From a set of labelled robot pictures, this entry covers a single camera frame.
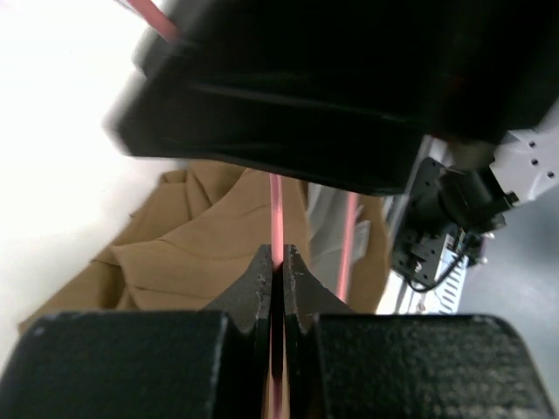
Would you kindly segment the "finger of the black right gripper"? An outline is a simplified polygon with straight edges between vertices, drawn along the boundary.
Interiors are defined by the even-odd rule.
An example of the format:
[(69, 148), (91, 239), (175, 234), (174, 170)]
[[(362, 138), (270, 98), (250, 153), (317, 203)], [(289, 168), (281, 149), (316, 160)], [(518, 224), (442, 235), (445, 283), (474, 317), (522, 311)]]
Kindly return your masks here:
[(423, 135), (372, 114), (159, 72), (108, 121), (135, 157), (206, 159), (369, 196), (404, 191)]
[(412, 127), (440, 114), (438, 1), (135, 2), (159, 37), (143, 62), (137, 124), (192, 100), (183, 85), (239, 98), (370, 113)]

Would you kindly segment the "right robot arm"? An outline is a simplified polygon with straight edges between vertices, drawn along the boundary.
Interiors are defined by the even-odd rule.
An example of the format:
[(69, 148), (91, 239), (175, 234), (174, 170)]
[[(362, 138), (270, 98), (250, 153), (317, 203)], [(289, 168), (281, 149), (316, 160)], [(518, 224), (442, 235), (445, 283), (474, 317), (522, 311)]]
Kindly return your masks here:
[(520, 143), (558, 101), (555, 1), (151, 1), (144, 81), (113, 125), (138, 157), (212, 159), (370, 196), (411, 187), (395, 268), (441, 278), (433, 240), (475, 257), (558, 182)]

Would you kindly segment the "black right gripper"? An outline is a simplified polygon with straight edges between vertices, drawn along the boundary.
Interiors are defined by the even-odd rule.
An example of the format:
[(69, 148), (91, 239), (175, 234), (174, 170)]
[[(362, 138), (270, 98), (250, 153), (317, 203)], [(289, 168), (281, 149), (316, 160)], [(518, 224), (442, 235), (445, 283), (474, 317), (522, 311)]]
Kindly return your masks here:
[(558, 98), (556, 1), (422, 1), (430, 92), (418, 129), (499, 144), (535, 127)]

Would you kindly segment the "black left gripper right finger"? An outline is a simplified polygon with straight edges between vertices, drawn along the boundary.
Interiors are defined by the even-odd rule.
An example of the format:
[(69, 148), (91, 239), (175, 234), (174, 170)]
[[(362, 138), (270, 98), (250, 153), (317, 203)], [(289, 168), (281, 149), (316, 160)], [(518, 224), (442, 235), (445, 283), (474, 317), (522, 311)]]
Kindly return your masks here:
[(353, 312), (285, 248), (293, 418), (553, 418), (521, 336), (490, 315)]

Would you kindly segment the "pink wire hanger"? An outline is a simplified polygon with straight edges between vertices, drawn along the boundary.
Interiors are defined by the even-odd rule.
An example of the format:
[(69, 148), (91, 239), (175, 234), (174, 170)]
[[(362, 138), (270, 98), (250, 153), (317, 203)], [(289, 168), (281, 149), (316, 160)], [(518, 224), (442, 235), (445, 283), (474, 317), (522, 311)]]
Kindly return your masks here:
[[(151, 1), (121, 1), (121, 5), (133, 11), (165, 40), (172, 41), (179, 37), (179, 30), (160, 9)], [(268, 386), (268, 416), (281, 418), (286, 412), (283, 407), (283, 377), (285, 364), (285, 327), (283, 321), (283, 261), (284, 261), (284, 212), (282, 177), (270, 175), (271, 192), (271, 256), (273, 264), (273, 303), (270, 326), (270, 375)], [(355, 236), (355, 214), (358, 195), (347, 193), (346, 214), (344, 221), (341, 259), (339, 264), (336, 297), (346, 302), (350, 284), (350, 267)]]

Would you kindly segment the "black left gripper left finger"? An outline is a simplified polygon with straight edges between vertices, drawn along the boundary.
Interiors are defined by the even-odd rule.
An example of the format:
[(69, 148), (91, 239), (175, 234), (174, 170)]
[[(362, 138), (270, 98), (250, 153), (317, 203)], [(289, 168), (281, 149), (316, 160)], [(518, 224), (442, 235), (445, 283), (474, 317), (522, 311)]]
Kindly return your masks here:
[(199, 311), (47, 314), (1, 378), (4, 418), (258, 418), (266, 389), (272, 261)]

